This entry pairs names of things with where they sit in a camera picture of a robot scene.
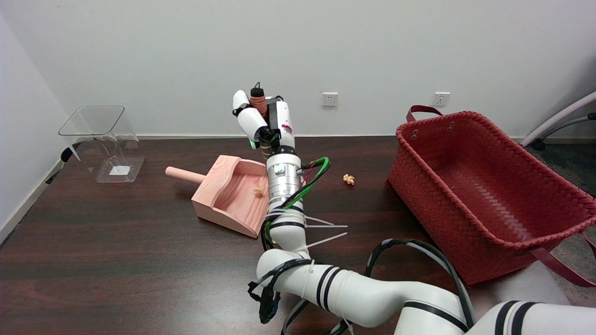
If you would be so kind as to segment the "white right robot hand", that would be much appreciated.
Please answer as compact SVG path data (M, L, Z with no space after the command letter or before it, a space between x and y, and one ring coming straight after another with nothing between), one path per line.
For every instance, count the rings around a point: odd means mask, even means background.
M232 98L232 114L264 159L276 154L296 154L289 105L281 96L266 97L261 87L250 94L238 90Z

